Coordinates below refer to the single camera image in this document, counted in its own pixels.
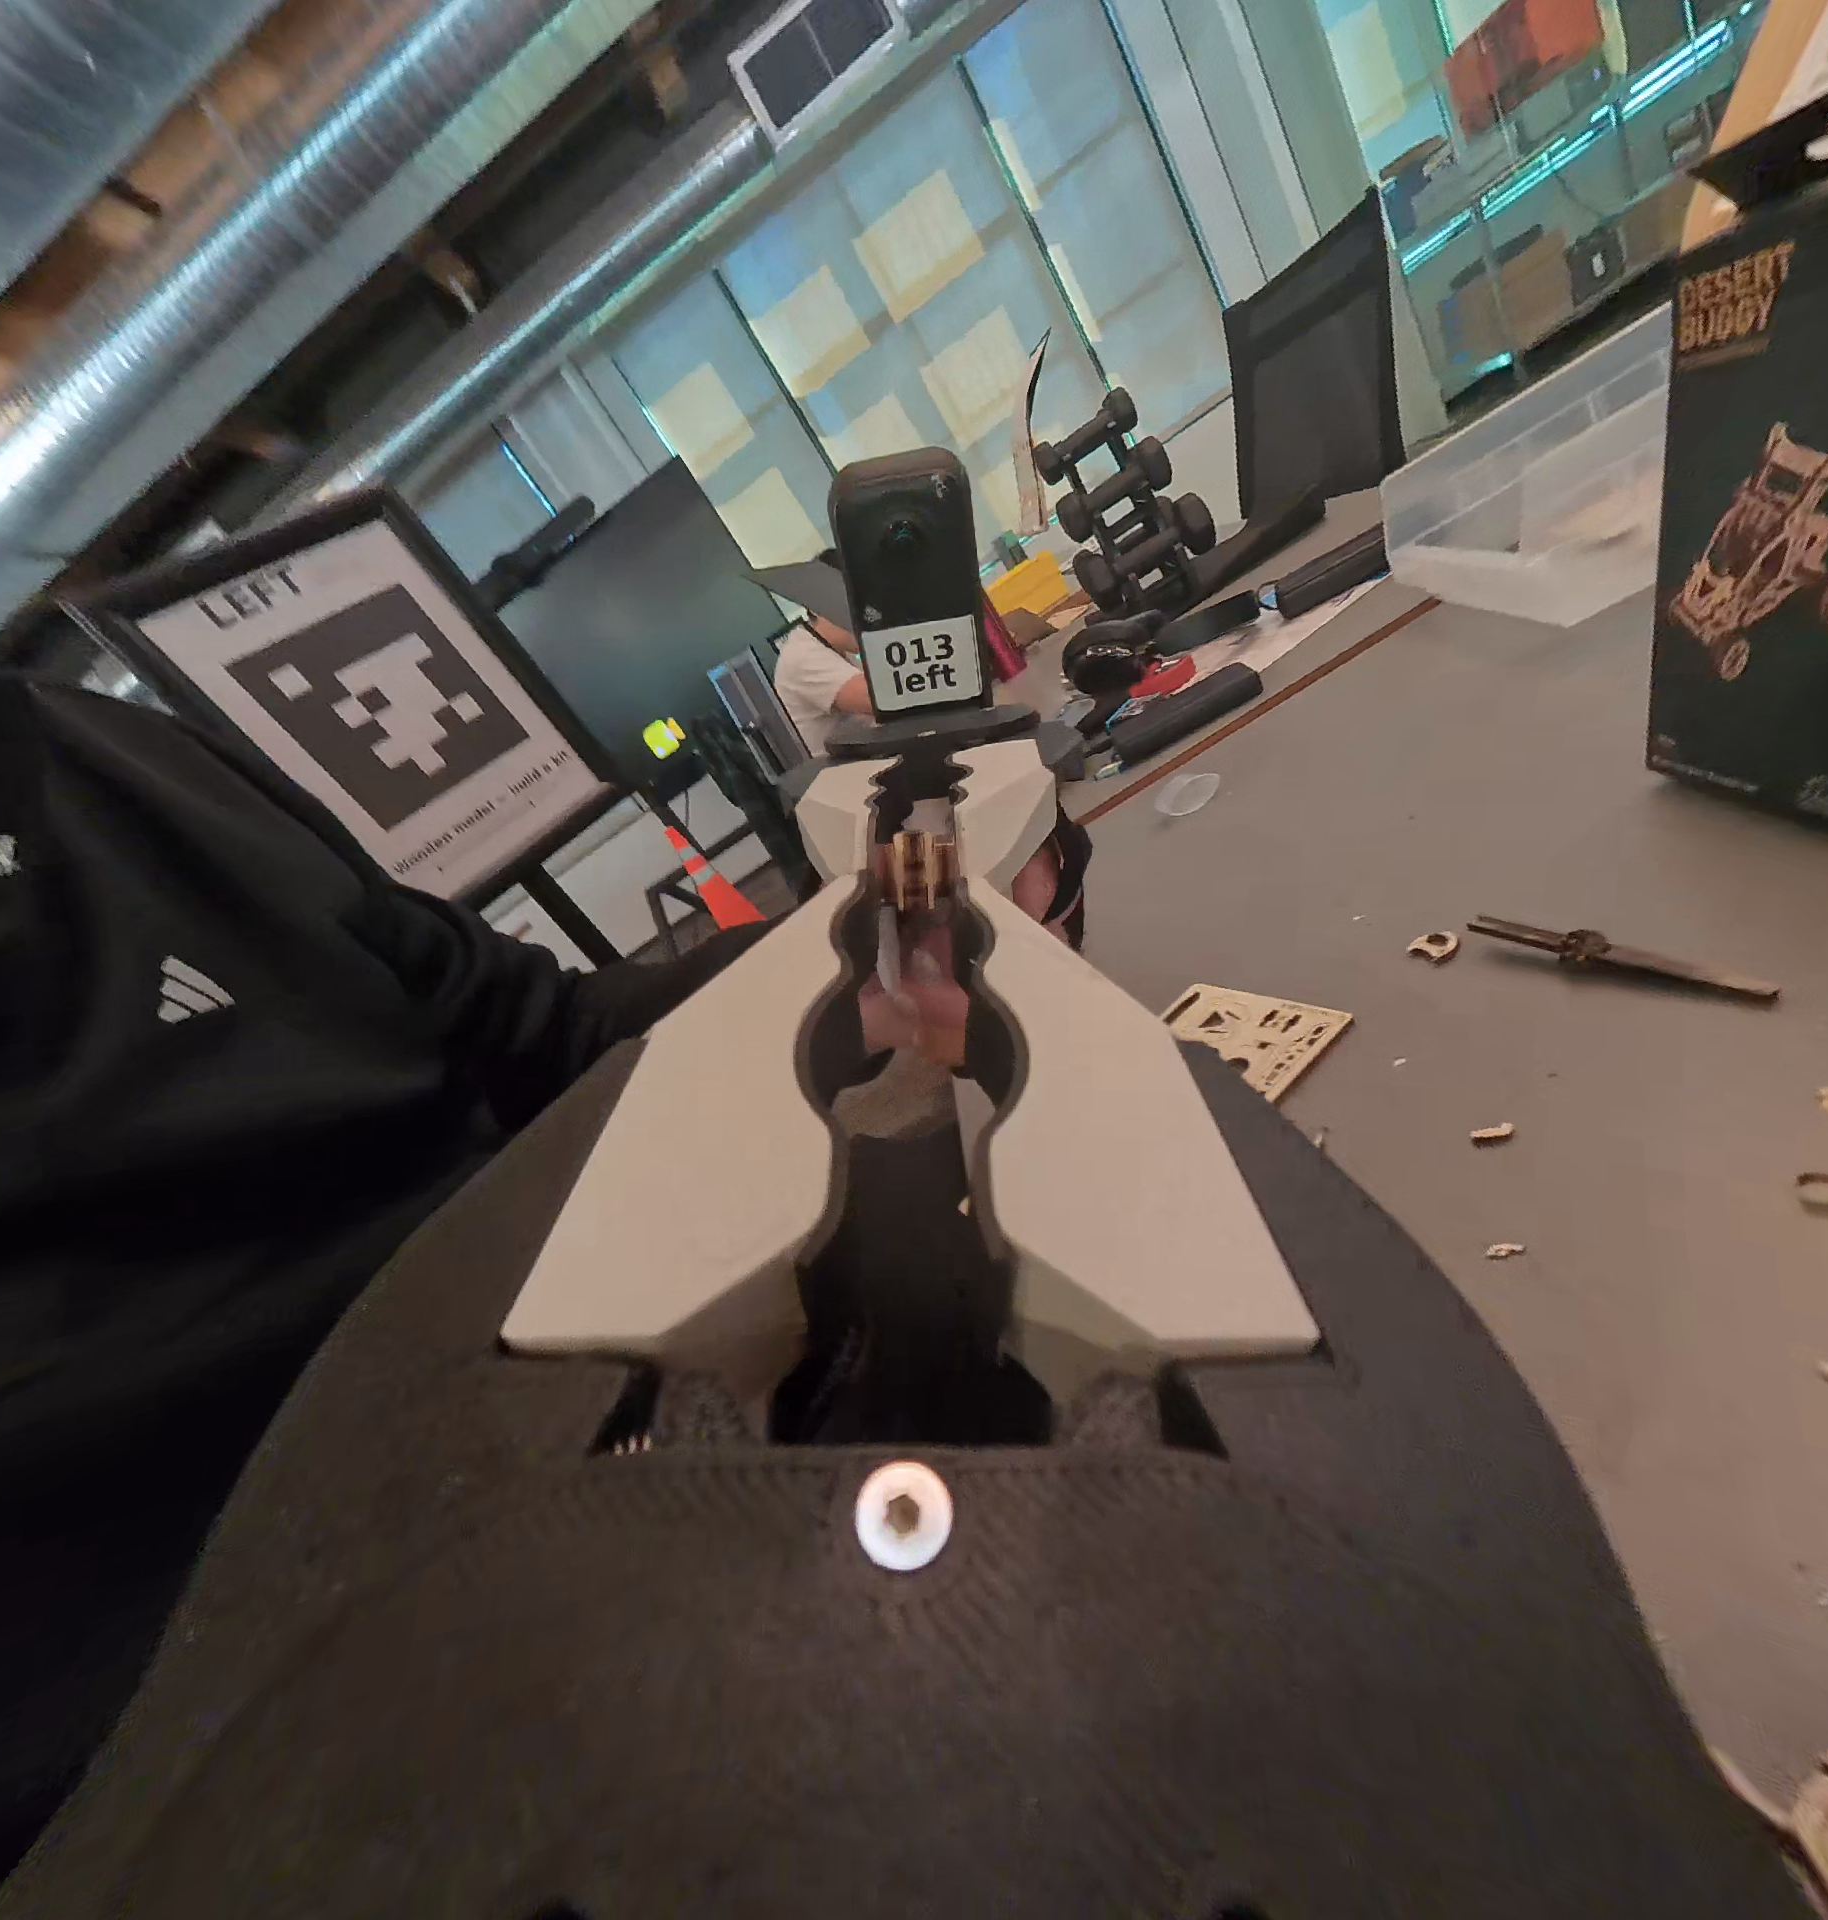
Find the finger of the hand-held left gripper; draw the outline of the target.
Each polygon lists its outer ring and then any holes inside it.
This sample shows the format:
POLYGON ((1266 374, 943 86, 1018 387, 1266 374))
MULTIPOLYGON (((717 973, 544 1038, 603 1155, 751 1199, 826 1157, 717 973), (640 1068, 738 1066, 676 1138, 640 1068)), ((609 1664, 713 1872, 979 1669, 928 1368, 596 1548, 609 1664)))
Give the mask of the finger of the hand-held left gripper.
POLYGON ((951 902, 1005 897, 1051 835, 1057 780, 1035 744, 979 744, 951 753, 951 902))
POLYGON ((826 883, 882 876, 877 807, 894 755, 827 757, 800 768, 805 784, 791 806, 805 862, 826 883))

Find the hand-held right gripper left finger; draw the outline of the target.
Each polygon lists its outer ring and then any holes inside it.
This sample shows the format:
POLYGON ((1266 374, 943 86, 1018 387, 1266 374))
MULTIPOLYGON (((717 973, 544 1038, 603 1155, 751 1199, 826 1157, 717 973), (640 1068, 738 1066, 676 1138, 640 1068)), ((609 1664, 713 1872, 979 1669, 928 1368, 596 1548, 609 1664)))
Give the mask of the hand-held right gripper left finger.
POLYGON ((846 973, 830 882, 645 1038, 503 1321, 517 1355, 782 1365, 833 1140, 803 1084, 808 1015, 846 973))

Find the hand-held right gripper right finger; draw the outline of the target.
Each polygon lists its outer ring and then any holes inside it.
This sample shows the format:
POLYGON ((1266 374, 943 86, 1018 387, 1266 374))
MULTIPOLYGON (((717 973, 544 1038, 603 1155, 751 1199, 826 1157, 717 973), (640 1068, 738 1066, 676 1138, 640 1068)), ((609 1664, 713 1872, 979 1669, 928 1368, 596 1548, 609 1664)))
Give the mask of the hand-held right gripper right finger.
POLYGON ((1179 1043, 971 882, 971 1216, 1028 1369, 1299 1359, 1318 1321, 1179 1043))

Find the small layered wooden gear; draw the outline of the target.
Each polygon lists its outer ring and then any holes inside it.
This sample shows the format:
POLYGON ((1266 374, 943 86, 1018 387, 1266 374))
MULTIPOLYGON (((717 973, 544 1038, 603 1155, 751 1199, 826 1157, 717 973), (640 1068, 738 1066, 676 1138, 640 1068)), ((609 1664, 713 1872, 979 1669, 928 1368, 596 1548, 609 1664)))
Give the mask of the small layered wooden gear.
POLYGON ((958 880, 958 845, 949 830, 901 828, 874 847, 879 903, 900 916, 941 909, 958 880))

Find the person's left forearm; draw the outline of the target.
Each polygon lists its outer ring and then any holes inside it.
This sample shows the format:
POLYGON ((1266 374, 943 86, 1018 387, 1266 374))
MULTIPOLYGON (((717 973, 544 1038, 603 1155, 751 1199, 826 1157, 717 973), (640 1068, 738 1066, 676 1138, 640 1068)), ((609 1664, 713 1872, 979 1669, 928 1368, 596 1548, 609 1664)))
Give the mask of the person's left forearm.
POLYGON ((589 971, 492 927, 472 933, 441 999, 448 1062, 515 1132, 784 923, 729 926, 666 961, 622 960, 589 971))

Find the dark green model kit box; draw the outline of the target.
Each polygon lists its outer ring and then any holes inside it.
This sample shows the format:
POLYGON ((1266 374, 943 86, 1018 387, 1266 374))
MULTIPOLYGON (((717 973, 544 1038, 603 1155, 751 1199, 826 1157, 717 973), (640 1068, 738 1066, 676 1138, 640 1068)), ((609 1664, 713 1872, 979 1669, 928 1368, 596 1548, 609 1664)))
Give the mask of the dark green model kit box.
POLYGON ((1828 180, 1679 264, 1645 766, 1828 834, 1828 180))

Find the orange traffic cone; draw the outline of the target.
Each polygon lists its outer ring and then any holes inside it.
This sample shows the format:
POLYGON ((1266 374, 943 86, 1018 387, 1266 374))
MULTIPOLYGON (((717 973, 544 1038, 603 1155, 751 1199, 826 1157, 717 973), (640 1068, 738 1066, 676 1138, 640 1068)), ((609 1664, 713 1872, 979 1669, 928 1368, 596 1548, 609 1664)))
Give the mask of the orange traffic cone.
POLYGON ((678 825, 661 825, 663 837, 678 856, 685 876, 685 892, 696 897, 719 931, 731 931, 766 921, 766 913, 729 876, 723 876, 709 852, 687 839, 678 825))

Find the black foam roller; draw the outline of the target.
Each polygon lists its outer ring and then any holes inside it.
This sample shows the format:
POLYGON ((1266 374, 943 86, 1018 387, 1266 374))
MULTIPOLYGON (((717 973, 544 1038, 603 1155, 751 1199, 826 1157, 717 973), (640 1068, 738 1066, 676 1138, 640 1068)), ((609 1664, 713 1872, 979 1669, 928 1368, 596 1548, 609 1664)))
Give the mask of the black foam roller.
POLYGON ((1118 711, 1107 722, 1107 742, 1119 766, 1142 766, 1253 704, 1262 692, 1263 683, 1253 667, 1230 661, 1205 677, 1142 701, 1134 711, 1118 711))
POLYGON ((1384 528, 1376 522, 1272 582, 1272 608, 1284 619, 1299 617, 1381 580, 1385 572, 1384 528))

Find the black dumbbell rack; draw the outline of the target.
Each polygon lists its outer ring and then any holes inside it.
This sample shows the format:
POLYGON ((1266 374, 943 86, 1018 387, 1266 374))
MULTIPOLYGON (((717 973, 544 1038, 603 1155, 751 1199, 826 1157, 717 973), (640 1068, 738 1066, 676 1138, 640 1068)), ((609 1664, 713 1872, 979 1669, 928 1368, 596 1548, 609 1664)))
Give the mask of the black dumbbell rack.
POLYGON ((1169 494, 1165 444, 1137 437, 1129 389, 1110 387, 1094 416, 1057 442, 1032 442, 1030 474, 1074 543, 1069 569, 1095 611, 1181 615, 1208 600, 1203 562, 1217 528, 1195 491, 1169 494))

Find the black monitor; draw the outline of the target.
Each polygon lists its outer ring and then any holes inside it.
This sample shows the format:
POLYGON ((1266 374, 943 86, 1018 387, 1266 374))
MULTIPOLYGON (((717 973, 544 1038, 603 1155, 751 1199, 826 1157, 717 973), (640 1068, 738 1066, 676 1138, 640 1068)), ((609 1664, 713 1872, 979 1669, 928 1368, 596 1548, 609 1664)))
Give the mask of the black monitor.
POLYGON ((726 713, 709 672, 769 666, 779 602, 682 460, 650 471, 497 611, 609 762, 608 777, 671 799, 705 776, 696 720, 726 713))

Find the clear plastic bin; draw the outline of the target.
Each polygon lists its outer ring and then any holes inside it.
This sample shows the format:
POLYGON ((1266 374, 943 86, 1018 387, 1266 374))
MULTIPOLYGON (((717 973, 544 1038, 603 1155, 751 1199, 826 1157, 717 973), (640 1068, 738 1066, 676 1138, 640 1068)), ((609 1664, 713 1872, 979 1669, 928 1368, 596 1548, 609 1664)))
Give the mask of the clear plastic bin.
POLYGON ((1649 593, 1670 330, 1656 306, 1385 475, 1389 575, 1443 606, 1558 628, 1649 593))

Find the framed marker sign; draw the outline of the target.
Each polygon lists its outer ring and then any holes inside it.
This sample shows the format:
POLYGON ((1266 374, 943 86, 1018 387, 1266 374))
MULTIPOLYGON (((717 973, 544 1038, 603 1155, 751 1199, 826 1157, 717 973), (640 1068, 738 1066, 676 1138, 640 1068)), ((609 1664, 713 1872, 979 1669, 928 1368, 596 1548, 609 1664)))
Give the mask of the framed marker sign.
POLYGON ((524 892, 579 957, 618 960, 548 872, 622 799, 612 755, 391 487, 62 609, 171 711, 324 806, 387 878, 478 909, 524 892))

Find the metal storage shelving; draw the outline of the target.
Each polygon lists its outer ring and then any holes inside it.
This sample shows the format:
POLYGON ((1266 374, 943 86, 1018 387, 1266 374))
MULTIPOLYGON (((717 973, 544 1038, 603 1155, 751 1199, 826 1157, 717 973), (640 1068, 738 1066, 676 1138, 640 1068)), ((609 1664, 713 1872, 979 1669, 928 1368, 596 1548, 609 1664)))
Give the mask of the metal storage shelving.
POLYGON ((1371 2, 1318 15, 1429 367, 1455 399, 1679 246, 1755 2, 1371 2))

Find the cardboard box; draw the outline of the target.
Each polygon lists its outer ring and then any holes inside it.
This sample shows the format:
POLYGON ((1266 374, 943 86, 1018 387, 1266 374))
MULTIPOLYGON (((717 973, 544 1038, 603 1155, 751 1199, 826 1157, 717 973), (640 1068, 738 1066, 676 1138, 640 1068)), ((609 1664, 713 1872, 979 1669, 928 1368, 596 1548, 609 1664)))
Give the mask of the cardboard box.
POLYGON ((1738 215, 1732 194, 1714 182, 1714 166, 1725 162, 1747 138, 1777 124, 1828 91, 1828 2, 1769 2, 1742 57, 1739 74, 1709 149, 1691 166, 1677 253, 1686 256, 1730 228, 1738 215))

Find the silver ventilation duct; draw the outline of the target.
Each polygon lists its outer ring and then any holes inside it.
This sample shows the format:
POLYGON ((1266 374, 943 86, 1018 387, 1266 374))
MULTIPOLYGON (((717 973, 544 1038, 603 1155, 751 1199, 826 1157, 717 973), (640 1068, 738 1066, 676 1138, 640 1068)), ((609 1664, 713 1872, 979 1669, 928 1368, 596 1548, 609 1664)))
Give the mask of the silver ventilation duct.
MULTIPOLYGON (((743 100, 723 100, 687 125, 446 346, 271 498, 281 516, 428 467, 448 440, 497 413, 613 304, 687 248, 738 194, 769 180, 775 147, 743 100)), ((93 351, 45 411, 0 442, 0 567, 51 574, 152 484, 236 399, 231 339, 194 358, 147 348, 121 389, 93 386, 115 354, 93 351)))
POLYGON ((0 2, 0 294, 269 10, 0 2))

